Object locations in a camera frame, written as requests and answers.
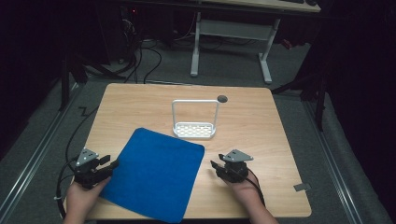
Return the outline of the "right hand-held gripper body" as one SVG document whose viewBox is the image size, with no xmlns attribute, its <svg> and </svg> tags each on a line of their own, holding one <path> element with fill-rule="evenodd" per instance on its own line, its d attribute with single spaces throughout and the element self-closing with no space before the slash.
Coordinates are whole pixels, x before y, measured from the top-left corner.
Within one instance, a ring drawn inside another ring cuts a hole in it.
<svg viewBox="0 0 396 224">
<path fill-rule="evenodd" d="M 238 149 L 231 150 L 225 156 L 228 160 L 224 161 L 218 177 L 232 183 L 243 182 L 248 177 L 247 161 L 252 161 L 253 157 Z"/>
</svg>

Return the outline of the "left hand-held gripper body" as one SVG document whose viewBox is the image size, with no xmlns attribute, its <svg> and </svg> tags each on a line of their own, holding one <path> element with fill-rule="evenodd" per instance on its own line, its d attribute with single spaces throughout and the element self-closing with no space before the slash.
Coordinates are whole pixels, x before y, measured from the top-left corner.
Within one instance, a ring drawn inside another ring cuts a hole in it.
<svg viewBox="0 0 396 224">
<path fill-rule="evenodd" d="M 74 171 L 75 181 L 85 189 L 92 189 L 99 182 L 112 176 L 103 164 L 99 164 L 99 154 L 84 147 L 77 159 Z"/>
</svg>

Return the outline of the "blue cloth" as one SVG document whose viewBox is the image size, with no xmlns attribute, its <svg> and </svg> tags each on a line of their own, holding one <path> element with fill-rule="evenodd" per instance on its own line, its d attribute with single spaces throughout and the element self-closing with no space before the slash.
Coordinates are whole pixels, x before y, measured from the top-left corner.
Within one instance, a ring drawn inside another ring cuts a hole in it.
<svg viewBox="0 0 396 224">
<path fill-rule="evenodd" d="M 179 223 L 204 154 L 202 145 L 138 128 L 101 196 L 145 217 Z"/>
</svg>

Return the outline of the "person's left hand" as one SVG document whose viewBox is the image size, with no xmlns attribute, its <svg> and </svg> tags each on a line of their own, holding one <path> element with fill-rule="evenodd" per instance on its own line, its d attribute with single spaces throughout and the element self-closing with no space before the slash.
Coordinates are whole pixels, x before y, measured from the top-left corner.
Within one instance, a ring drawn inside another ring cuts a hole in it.
<svg viewBox="0 0 396 224">
<path fill-rule="evenodd" d="M 85 189 L 79 183 L 73 182 L 66 194 L 67 209 L 80 208 L 90 210 L 96 204 L 100 193 L 109 181 L 110 177 L 99 182 L 92 189 Z"/>
</svg>

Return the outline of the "person's right hand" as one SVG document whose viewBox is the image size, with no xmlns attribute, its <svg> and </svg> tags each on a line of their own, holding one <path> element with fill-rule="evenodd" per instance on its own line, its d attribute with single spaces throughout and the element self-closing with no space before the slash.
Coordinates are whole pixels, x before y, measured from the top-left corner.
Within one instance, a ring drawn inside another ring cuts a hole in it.
<svg viewBox="0 0 396 224">
<path fill-rule="evenodd" d="M 226 185 L 231 189 L 236 200 L 246 208 L 262 206 L 262 200 L 257 187 L 258 180 L 251 172 L 248 173 L 247 179 L 240 183 L 232 183 L 225 180 Z"/>
</svg>

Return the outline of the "black metal stand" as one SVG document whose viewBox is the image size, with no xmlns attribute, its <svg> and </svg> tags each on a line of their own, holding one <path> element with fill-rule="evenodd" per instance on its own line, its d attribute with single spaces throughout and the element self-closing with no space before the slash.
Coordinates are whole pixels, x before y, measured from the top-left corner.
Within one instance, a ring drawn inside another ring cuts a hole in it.
<svg viewBox="0 0 396 224">
<path fill-rule="evenodd" d="M 320 63 L 303 63 L 293 81 L 271 90 L 272 94 L 280 94 L 287 90 L 301 90 L 302 101 L 315 100 L 314 121 L 321 132 L 323 131 L 322 116 L 325 109 L 325 91 L 330 64 L 329 60 L 323 60 Z"/>
<path fill-rule="evenodd" d="M 62 60 L 61 73 L 61 106 L 60 110 L 65 110 L 70 99 L 70 79 L 73 79 L 80 84 L 85 84 L 88 81 L 83 63 L 83 57 L 78 54 L 66 54 Z"/>
</svg>

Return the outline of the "white-framed wooden desk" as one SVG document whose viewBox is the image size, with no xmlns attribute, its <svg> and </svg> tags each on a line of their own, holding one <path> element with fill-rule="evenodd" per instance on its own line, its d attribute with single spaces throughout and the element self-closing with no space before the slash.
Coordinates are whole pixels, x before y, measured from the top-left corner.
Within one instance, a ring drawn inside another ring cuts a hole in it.
<svg viewBox="0 0 396 224">
<path fill-rule="evenodd" d="M 221 4 L 230 7 L 249 7 L 251 9 L 265 9 L 274 13 L 319 13 L 320 6 L 310 3 L 311 0 L 198 0 L 201 6 L 203 2 Z M 280 17 L 275 16 L 265 24 L 252 22 L 226 21 L 225 19 L 202 19 L 201 13 L 196 13 L 194 49 L 191 58 L 191 76 L 197 77 L 199 72 L 200 37 L 202 35 L 231 37 L 264 41 L 266 43 L 263 52 L 258 54 L 261 65 L 263 80 L 266 84 L 272 83 L 272 77 L 267 63 L 267 57 L 273 45 Z"/>
</svg>

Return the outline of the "dark computer tower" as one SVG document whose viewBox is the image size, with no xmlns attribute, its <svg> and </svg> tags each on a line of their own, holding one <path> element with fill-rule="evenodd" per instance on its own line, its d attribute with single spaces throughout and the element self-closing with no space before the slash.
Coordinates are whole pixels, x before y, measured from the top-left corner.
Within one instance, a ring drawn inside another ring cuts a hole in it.
<svg viewBox="0 0 396 224">
<path fill-rule="evenodd" d="M 120 24 L 126 45 L 125 58 L 131 62 L 141 44 L 143 23 L 140 10 L 137 7 L 121 6 Z"/>
</svg>

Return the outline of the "metal floor rail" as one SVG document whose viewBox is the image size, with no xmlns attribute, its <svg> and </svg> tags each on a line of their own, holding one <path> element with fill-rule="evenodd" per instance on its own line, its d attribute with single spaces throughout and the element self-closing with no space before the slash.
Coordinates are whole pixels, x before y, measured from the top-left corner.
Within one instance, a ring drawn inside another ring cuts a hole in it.
<svg viewBox="0 0 396 224">
<path fill-rule="evenodd" d="M 61 85 L 57 84 L 44 103 L 29 118 L 16 143 L 0 161 L 0 224 L 5 224 L 21 196 L 29 186 L 36 170 L 50 148 L 70 105 L 78 97 L 83 84 L 66 88 L 70 100 L 61 108 Z"/>
<path fill-rule="evenodd" d="M 352 198 L 349 187 L 336 163 L 336 160 L 332 154 L 332 149 L 326 139 L 325 133 L 321 131 L 315 120 L 315 111 L 311 103 L 302 102 L 305 112 L 310 119 L 310 123 L 313 126 L 316 136 L 319 140 L 322 153 L 324 156 L 325 163 L 327 164 L 328 172 L 332 178 L 333 185 L 337 192 L 338 198 L 343 205 L 347 219 L 350 224 L 363 224 L 361 215 L 358 208 Z"/>
</svg>

